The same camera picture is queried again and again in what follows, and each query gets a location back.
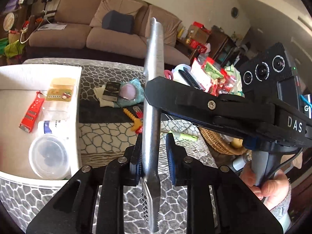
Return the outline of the grey sleeve forearm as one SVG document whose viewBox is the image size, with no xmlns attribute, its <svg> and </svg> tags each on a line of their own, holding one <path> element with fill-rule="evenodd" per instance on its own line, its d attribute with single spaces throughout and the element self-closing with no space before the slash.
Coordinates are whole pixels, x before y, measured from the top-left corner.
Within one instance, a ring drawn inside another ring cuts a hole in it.
<svg viewBox="0 0 312 234">
<path fill-rule="evenodd" d="M 292 225 L 291 218 L 288 213 L 290 202 L 291 202 L 291 185 L 289 185 L 287 196 L 283 199 L 283 201 L 279 203 L 276 207 L 274 207 L 272 210 L 270 210 L 270 212 L 281 224 L 284 233 L 286 233 Z"/>
</svg>

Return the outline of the person's right hand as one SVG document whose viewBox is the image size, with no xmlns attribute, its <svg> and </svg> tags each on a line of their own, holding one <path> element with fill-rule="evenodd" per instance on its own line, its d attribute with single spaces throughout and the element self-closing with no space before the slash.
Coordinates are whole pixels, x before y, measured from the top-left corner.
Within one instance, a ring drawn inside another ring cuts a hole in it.
<svg viewBox="0 0 312 234">
<path fill-rule="evenodd" d="M 291 200 L 291 186 L 282 170 L 278 170 L 272 180 L 267 180 L 261 187 L 255 185 L 256 175 L 248 162 L 240 173 L 240 179 L 260 199 L 265 198 L 264 205 L 271 211 L 284 208 L 288 210 Z"/>
</svg>

